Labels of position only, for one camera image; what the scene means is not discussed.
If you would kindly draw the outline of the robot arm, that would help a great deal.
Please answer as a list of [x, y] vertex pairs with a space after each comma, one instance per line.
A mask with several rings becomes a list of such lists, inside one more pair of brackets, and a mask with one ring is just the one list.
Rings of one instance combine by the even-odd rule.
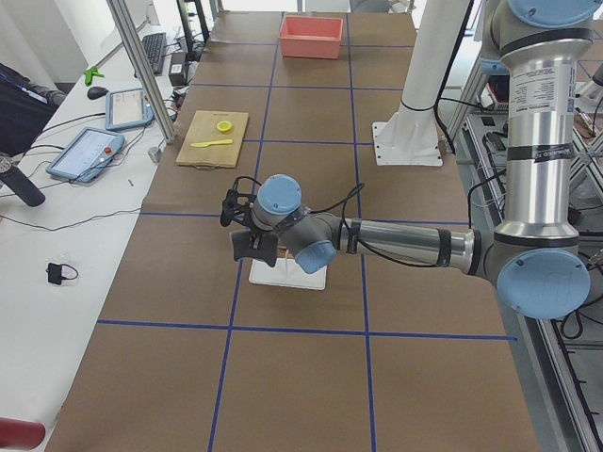
[[230, 188], [220, 223], [236, 259], [274, 266], [287, 248], [313, 274], [339, 252], [372, 253], [416, 268], [454, 267], [490, 282], [521, 315], [556, 319], [577, 310], [591, 280], [567, 218], [576, 64], [593, 42], [596, 1], [489, 1], [481, 57], [510, 76], [502, 221], [491, 233], [388, 224], [313, 210], [290, 176], [275, 174], [253, 194]]

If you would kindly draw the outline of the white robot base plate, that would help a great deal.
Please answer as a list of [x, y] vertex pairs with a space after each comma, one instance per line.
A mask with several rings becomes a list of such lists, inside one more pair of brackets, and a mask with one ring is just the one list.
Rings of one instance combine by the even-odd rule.
[[372, 123], [371, 130], [378, 166], [443, 165], [434, 121], [423, 125], [377, 121]]

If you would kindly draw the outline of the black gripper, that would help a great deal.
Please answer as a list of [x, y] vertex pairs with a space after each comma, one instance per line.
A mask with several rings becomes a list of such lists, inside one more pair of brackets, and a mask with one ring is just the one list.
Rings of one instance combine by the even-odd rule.
[[220, 225], [228, 227], [233, 221], [246, 227], [252, 235], [259, 235], [259, 228], [252, 220], [253, 203], [256, 200], [254, 193], [241, 193], [238, 191], [240, 180], [250, 180], [256, 183], [251, 176], [237, 176], [231, 188], [226, 192], [221, 204]]

